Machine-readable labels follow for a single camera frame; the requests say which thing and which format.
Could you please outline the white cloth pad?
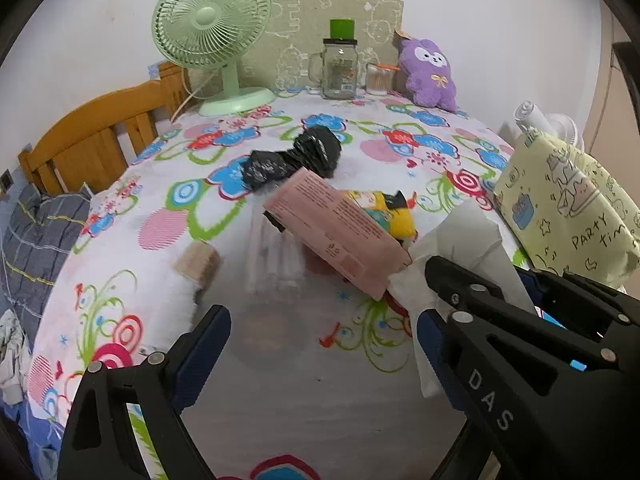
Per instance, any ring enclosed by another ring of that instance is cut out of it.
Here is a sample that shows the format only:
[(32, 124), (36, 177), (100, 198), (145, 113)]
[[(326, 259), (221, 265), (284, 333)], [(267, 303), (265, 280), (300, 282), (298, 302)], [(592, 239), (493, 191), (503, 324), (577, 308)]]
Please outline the white cloth pad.
[(390, 276), (390, 296), (407, 310), (416, 353), (416, 319), (435, 309), (446, 321), (451, 296), (472, 284), (497, 286), (508, 304), (536, 315), (518, 271), (503, 248), (498, 224), (468, 200), (409, 248), (411, 263)]

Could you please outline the yellow cartoon snack packet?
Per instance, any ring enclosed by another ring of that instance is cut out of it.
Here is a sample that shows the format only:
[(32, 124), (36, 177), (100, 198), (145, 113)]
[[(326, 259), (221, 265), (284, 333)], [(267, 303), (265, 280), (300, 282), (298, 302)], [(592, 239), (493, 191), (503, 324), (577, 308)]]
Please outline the yellow cartoon snack packet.
[(418, 232), (405, 195), (400, 191), (386, 194), (381, 191), (348, 190), (343, 194), (399, 243), (409, 244), (416, 239)]

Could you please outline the pink packet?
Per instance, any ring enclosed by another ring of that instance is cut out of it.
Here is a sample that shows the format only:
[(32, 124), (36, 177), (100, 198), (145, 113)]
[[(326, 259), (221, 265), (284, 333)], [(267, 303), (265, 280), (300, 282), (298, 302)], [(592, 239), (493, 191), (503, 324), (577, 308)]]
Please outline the pink packet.
[(344, 192), (302, 168), (272, 192), (265, 212), (375, 300), (411, 262), (405, 248)]

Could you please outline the clear plastic pouch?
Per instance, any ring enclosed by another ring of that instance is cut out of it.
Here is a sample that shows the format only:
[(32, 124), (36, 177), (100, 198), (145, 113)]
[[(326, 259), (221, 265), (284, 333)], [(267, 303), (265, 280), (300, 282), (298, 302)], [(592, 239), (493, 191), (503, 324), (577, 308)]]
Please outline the clear plastic pouch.
[(302, 243), (275, 226), (260, 210), (250, 220), (246, 253), (246, 291), (260, 299), (292, 298), (306, 278)]

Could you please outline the white beige cloth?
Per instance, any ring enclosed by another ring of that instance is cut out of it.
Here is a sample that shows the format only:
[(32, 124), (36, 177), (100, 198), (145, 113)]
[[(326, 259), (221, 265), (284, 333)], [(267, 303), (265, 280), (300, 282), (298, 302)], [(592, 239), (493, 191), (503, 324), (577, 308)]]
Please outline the white beige cloth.
[(186, 319), (194, 324), (206, 292), (212, 286), (222, 263), (222, 258), (211, 244), (204, 240), (192, 240), (177, 259), (174, 298)]

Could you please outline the black plastic bag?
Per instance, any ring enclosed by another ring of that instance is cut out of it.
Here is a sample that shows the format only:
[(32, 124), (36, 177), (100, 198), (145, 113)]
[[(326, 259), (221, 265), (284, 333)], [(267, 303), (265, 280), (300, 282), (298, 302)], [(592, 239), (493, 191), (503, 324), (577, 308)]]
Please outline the black plastic bag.
[(332, 178), (340, 160), (342, 144), (325, 126), (306, 128), (285, 151), (252, 151), (241, 164), (242, 180), (251, 191), (284, 181), (300, 168)]

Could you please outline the crumpled white grey cloth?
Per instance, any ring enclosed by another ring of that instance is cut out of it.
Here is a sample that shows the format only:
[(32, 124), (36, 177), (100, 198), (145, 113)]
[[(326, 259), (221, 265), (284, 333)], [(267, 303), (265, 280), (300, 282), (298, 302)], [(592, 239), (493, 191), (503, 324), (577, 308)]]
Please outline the crumpled white grey cloth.
[(20, 321), (12, 310), (0, 318), (1, 400), (8, 405), (23, 401), (32, 355)]

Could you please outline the floral tablecloth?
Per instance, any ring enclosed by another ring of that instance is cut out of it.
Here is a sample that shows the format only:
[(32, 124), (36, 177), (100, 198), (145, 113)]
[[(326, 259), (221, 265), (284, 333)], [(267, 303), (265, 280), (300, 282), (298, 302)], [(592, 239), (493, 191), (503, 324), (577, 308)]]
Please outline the floral tablecloth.
[(254, 151), (311, 127), (342, 151), (334, 188), (362, 206), (401, 194), (416, 235), (490, 191), (511, 155), (465, 112), (309, 93), (244, 114), (183, 115), (106, 191), (54, 282), (27, 404), (62, 436), (86, 367), (165, 351), (212, 304), (231, 334), (183, 420), (221, 479), (425, 479), (463, 418), (423, 394), (408, 314), (350, 284), (262, 214), (242, 180)]

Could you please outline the yellow cartoon storage box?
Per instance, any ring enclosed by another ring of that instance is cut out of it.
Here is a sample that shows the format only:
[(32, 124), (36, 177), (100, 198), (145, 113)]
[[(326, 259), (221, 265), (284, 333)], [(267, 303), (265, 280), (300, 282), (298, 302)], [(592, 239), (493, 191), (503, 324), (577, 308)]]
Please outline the yellow cartoon storage box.
[(537, 129), (516, 142), (496, 207), (536, 269), (618, 289), (639, 267), (639, 207), (589, 154)]

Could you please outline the grey plaid pillow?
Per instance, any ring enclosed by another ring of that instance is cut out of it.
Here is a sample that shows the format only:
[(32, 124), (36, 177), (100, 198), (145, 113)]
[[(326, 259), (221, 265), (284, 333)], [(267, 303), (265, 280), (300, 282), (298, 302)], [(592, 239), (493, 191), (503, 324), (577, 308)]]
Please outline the grey plaid pillow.
[(49, 196), (29, 183), (1, 221), (1, 310), (35, 341), (53, 285), (88, 219), (91, 191)]

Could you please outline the white standing fan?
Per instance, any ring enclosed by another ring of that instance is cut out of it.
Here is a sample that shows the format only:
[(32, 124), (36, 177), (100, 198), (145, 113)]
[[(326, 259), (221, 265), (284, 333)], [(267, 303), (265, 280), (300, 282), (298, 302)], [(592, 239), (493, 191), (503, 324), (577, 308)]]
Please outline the white standing fan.
[(549, 133), (574, 148), (582, 150), (584, 139), (574, 120), (565, 114), (544, 114), (537, 104), (524, 101), (514, 110), (515, 123), (522, 133), (534, 130)]

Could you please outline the cotton swab container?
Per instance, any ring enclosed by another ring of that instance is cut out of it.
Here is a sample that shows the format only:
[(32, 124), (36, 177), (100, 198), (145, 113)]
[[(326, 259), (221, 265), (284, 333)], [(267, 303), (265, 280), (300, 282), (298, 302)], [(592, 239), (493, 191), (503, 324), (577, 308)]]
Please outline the cotton swab container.
[(394, 91), (395, 79), (399, 72), (398, 66), (368, 63), (364, 88), (372, 96), (386, 96)]

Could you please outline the beige door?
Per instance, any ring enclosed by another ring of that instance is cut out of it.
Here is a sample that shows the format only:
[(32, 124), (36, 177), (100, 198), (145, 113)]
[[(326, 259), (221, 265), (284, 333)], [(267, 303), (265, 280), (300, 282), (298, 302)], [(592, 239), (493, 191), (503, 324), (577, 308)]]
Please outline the beige door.
[(585, 148), (612, 168), (616, 158), (639, 148), (639, 130), (622, 66), (613, 46), (629, 39), (605, 3), (601, 3), (601, 52), (596, 90), (584, 130)]

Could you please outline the purple plush bunny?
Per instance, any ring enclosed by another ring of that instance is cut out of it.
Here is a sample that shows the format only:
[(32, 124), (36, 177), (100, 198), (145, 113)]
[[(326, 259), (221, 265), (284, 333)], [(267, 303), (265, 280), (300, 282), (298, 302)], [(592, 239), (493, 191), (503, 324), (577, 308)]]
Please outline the purple plush bunny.
[(399, 66), (406, 75), (405, 88), (416, 105), (454, 113), (457, 88), (442, 49), (429, 39), (400, 38)]

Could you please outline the glass mason jar mug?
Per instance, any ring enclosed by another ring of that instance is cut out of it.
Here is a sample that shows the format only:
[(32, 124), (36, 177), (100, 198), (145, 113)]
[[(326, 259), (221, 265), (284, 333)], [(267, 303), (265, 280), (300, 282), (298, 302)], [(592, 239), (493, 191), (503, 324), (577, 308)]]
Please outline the glass mason jar mug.
[(351, 100), (356, 96), (359, 77), (358, 41), (355, 21), (334, 18), (322, 50), (309, 55), (308, 78), (328, 100)]

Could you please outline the green patterned foam board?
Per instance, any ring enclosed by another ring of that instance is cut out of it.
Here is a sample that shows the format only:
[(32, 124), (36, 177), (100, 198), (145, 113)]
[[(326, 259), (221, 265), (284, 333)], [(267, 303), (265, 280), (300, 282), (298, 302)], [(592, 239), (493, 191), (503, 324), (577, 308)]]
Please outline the green patterned foam board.
[(271, 1), (264, 34), (238, 62), (242, 88), (266, 87), (279, 92), (310, 86), (308, 58), (323, 49), (334, 18), (355, 23), (360, 84), (369, 63), (397, 63), (394, 37), (402, 27), (401, 0)]

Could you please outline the green desk fan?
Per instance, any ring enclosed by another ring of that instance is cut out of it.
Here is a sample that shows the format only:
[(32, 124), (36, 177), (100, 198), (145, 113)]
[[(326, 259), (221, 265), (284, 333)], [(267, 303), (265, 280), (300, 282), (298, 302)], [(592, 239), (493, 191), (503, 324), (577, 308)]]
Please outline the green desk fan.
[(158, 0), (152, 36), (160, 53), (181, 68), (216, 70), (221, 92), (204, 99), (205, 117), (243, 113), (270, 104), (273, 92), (243, 88), (238, 62), (265, 32), (271, 0)]

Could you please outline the wall power socket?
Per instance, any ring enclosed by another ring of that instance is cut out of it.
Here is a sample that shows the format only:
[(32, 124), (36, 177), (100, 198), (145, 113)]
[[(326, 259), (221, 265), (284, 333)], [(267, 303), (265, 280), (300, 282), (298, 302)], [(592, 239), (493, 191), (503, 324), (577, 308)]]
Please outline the wall power socket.
[(5, 172), (2, 172), (2, 174), (0, 174), (0, 188), (2, 193), (5, 193), (13, 185), (13, 183), (14, 181), (12, 178), (12, 174), (9, 172), (9, 170), (6, 170)]

